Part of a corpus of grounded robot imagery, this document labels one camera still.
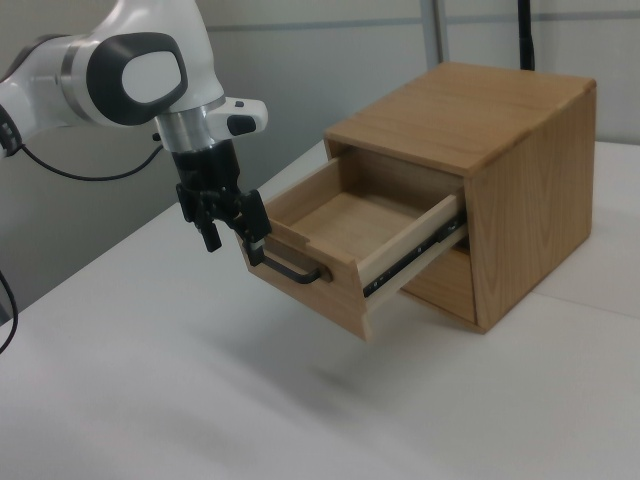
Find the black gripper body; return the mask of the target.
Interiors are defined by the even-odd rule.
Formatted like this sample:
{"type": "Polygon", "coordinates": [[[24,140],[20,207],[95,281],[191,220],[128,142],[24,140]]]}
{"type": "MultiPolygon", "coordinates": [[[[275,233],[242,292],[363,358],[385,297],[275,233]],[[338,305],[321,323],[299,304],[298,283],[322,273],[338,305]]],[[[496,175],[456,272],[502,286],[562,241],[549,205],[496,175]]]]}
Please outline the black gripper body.
{"type": "Polygon", "coordinates": [[[172,158],[180,184],[188,190],[240,193],[240,168],[231,140],[198,151],[173,153],[172,158]]]}

